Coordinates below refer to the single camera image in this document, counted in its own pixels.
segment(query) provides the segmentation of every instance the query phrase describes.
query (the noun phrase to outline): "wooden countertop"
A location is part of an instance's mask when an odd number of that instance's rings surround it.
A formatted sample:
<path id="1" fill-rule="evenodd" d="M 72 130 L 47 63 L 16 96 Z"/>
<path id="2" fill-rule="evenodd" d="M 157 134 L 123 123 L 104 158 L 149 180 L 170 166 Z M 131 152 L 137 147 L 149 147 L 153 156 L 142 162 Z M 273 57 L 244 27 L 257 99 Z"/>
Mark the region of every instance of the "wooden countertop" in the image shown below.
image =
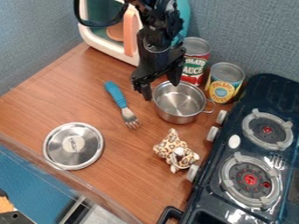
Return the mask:
<path id="1" fill-rule="evenodd" d="M 185 179 L 186 171 L 172 174 L 170 166 L 153 153 L 153 145 L 175 128 L 201 156 L 200 164 L 212 148 L 205 137 L 218 111 L 232 105 L 217 105 L 213 114 L 200 114 L 190 124 L 165 122 L 157 116 L 153 102 L 132 90 L 129 78 L 133 70 L 133 66 L 81 44 L 0 98 L 0 129 L 41 154 L 46 135 L 57 126 L 69 122 L 93 125 L 105 138 L 105 151 L 96 163 L 72 173 L 144 223 L 156 223 L 166 206 L 184 210 L 191 183 Z M 129 107 L 143 123 L 140 129 L 124 125 L 120 110 L 104 90 L 105 81 L 121 87 Z M 162 81 L 155 81 L 152 87 Z"/>

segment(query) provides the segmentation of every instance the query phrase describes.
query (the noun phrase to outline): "stainless steel bowl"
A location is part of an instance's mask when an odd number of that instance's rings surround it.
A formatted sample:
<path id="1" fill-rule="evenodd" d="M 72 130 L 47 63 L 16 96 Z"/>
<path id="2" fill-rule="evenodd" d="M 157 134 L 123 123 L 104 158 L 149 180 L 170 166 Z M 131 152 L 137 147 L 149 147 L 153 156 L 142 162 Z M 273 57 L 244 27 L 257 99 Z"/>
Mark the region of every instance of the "stainless steel bowl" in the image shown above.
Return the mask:
<path id="1" fill-rule="evenodd" d="M 153 99 L 156 112 L 167 122 L 176 124 L 191 123 L 201 112 L 211 114 L 214 111 L 204 111 L 207 99 L 197 87 L 186 81 L 180 81 L 174 87 L 169 81 L 158 85 Z"/>

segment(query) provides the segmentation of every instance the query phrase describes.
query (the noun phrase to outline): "plush leopard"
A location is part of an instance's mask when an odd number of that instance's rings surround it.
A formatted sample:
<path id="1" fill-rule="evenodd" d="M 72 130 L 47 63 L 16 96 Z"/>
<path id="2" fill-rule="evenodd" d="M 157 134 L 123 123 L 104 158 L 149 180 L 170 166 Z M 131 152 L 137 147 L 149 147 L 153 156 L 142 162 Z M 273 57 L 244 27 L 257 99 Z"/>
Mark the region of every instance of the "plush leopard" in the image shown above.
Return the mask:
<path id="1" fill-rule="evenodd" d="M 155 145 L 153 150 L 160 158 L 165 158 L 167 164 L 171 165 L 172 173 L 188 169 L 199 160 L 199 155 L 189 149 L 186 142 L 179 139 L 174 129 L 170 129 L 168 136 L 160 144 Z"/>

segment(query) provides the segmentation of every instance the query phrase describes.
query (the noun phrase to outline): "stove burner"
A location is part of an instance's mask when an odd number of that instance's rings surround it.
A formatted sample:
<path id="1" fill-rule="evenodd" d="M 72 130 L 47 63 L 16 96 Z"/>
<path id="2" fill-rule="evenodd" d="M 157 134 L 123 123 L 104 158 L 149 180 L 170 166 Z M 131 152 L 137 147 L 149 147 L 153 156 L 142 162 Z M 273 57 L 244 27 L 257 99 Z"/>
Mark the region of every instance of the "stove burner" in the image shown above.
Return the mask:
<path id="1" fill-rule="evenodd" d="M 268 187 L 264 186 L 264 183 L 270 183 L 271 179 L 255 164 L 236 164 L 231 168 L 229 176 L 237 191 L 251 199 L 269 195 L 272 190 L 270 184 Z"/>
<path id="2" fill-rule="evenodd" d="M 293 142 L 292 122 L 269 113 L 261 113 L 257 108 L 247 115 L 242 123 L 244 136 L 253 143 L 271 151 L 284 151 Z"/>
<path id="3" fill-rule="evenodd" d="M 269 208 L 281 194 L 277 170 L 254 157 L 235 152 L 220 172 L 221 185 L 235 200 L 248 207 Z"/>

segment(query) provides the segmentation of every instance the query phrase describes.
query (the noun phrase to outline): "stove knob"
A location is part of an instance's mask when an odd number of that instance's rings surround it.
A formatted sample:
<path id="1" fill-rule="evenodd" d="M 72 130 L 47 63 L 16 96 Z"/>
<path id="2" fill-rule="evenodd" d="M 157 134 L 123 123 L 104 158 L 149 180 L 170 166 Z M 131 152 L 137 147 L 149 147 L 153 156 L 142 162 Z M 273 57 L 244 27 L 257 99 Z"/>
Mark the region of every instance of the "stove knob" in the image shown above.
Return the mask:
<path id="1" fill-rule="evenodd" d="M 235 150 L 240 146 L 240 137 L 238 135 L 233 135 L 228 140 L 228 147 L 231 150 Z"/>
<path id="2" fill-rule="evenodd" d="M 198 169 L 199 169 L 199 166 L 198 165 L 195 165 L 195 164 L 192 164 L 189 168 L 189 171 L 187 173 L 187 179 L 193 183 L 195 177 L 196 177 L 196 174 L 198 173 Z"/>
<path id="3" fill-rule="evenodd" d="M 219 132 L 219 128 L 212 126 L 209 130 L 206 140 L 212 143 L 215 140 L 218 132 Z"/>
<path id="4" fill-rule="evenodd" d="M 219 125 L 222 125 L 223 122 L 225 121 L 226 117 L 227 117 L 227 111 L 224 109 L 221 109 L 220 112 L 218 113 L 216 123 Z"/>

